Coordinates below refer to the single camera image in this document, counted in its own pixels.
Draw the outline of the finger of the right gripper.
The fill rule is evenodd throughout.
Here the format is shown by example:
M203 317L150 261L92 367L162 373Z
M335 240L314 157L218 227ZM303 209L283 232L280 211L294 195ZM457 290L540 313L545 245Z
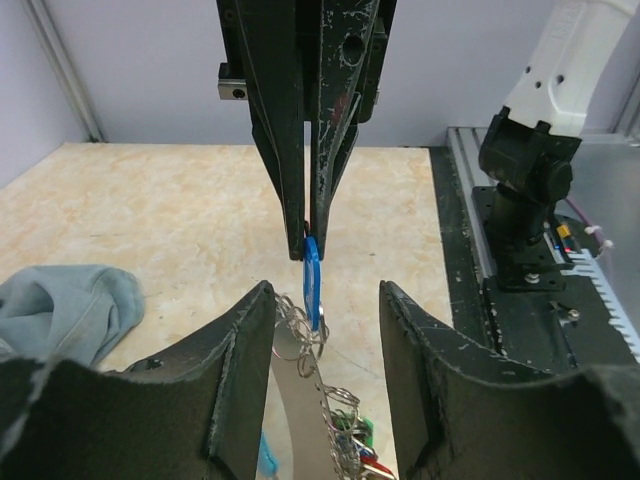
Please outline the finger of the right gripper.
M311 125L310 234L325 253L332 200L380 81L380 3L309 1L304 106Z
M236 1L252 135L281 203L289 258L304 252L301 64L294 1Z

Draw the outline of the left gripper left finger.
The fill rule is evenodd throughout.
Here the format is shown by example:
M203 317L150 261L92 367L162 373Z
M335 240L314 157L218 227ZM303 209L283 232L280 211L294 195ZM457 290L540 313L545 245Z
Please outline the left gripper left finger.
M233 307L121 372L68 359L1 361L5 479L251 479L275 292Z

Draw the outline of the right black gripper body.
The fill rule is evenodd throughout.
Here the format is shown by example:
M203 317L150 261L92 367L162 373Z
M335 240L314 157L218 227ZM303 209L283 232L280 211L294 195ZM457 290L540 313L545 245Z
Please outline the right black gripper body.
M223 99L246 100L264 125L333 123L354 90L353 123L370 120L396 11L393 1L220 1Z

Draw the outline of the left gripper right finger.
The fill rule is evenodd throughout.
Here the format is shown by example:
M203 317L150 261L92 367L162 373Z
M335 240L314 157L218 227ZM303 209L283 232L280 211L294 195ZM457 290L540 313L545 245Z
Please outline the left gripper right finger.
M504 358L379 285L379 324L403 479L635 479L639 370L554 375Z

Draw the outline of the bunch of keys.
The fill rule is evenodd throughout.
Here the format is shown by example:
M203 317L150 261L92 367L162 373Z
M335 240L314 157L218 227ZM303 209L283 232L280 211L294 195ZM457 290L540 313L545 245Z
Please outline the bunch of keys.
M286 295L275 296L271 372L284 410L293 479L394 479L373 446L360 399L326 383L320 359L329 338Z

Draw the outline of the blue key tag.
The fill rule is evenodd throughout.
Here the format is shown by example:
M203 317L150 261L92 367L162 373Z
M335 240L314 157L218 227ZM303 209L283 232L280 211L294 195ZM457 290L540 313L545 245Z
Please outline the blue key tag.
M311 330L320 329L321 260L314 237L304 238L303 301Z

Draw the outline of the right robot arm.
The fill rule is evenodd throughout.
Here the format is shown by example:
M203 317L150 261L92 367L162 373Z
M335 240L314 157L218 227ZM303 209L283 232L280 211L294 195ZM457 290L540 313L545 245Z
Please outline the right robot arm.
M221 97L244 101L280 201L291 259L318 293L329 213L360 126L377 100L392 1L221 1ZM533 212L495 213L509 242L540 237L565 198L596 86L635 1L559 1L516 85L492 118L480 168Z

